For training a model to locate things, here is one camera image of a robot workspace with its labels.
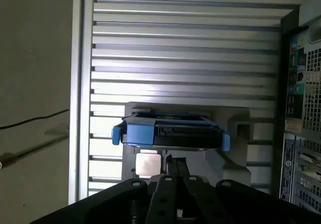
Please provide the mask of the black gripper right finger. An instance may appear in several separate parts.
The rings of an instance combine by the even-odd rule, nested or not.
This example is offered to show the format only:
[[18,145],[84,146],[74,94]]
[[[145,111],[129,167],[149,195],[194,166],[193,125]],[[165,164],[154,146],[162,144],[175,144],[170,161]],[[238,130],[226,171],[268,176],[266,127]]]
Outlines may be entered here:
[[230,179],[216,186],[177,163],[186,193],[184,212],[197,223],[320,223],[320,215]]

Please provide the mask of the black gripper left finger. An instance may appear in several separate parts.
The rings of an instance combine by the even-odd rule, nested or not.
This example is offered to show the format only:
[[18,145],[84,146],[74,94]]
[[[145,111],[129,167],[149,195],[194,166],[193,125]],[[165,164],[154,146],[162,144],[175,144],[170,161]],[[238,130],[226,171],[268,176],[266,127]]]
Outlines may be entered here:
[[172,156],[166,173],[149,183],[129,179],[35,220],[35,223],[174,223],[177,171]]

